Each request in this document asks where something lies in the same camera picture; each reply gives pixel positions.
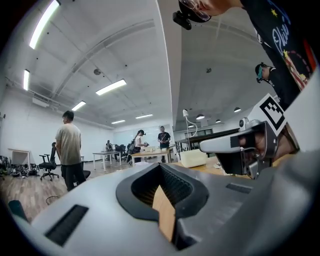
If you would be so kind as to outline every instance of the camera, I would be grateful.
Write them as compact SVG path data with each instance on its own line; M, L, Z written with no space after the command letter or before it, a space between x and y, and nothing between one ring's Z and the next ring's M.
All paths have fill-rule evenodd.
M192 26L190 20L186 18L181 11L173 13L173 21L186 30L191 30Z

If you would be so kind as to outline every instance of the cardboard piece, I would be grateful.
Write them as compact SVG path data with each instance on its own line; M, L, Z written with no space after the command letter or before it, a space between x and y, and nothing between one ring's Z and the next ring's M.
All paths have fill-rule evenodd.
M175 227L176 210L166 197L161 186L157 188L154 194L152 208L159 212L159 229L171 242Z

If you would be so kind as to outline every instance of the robotic arm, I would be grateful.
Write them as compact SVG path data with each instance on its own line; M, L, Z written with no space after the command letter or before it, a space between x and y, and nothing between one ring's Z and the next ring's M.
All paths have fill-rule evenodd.
M215 153L227 174L248 175L256 179L263 169L272 165L278 149L278 135L286 123L283 109L267 94L248 117L240 120L239 132L204 140L199 148L205 153ZM264 133L263 153L255 148L257 132ZM244 146L240 146L241 138L245 138Z

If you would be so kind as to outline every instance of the wall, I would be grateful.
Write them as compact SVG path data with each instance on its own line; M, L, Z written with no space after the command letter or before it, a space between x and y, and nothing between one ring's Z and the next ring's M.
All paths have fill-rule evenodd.
M143 136L142 142L147 142L152 147L158 147L160 145L158 134L160 133L160 127L164 126L165 131L170 134L171 144L173 144L174 136L170 121L168 118L162 118L119 127L114 130L114 143L127 146L139 130L144 130L146 135Z
M39 155L51 153L51 144L63 124L62 114L37 106L32 103L31 97L12 90L6 90L0 112L6 114L1 128L0 155L11 157L8 148L30 150L31 163L42 163ZM92 153L103 150L107 140L114 141L113 131L101 125L86 123L77 117L74 124L81 131L81 154L85 155L85 161L92 161ZM55 160L57 164L60 163L57 155Z

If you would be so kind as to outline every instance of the white ceiling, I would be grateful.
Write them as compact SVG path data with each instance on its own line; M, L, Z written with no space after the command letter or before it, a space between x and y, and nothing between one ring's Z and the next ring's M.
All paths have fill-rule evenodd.
M247 13L231 9L210 22L182 30L181 78L175 130L185 129L183 109L194 122L198 114L214 125L232 118L236 107L247 110L267 93L267 83L257 83L255 67L270 64L257 42Z
M21 88L28 69L31 92L59 111L85 101L76 116L111 127L136 124L141 120L135 117L146 114L153 114L148 120L171 116L167 56L159 46L163 32L154 21L158 9L148 0L60 2L35 50L30 38L50 2L40 2L16 31L5 69L9 84ZM95 94L120 79L127 85ZM111 124L118 120L126 122Z

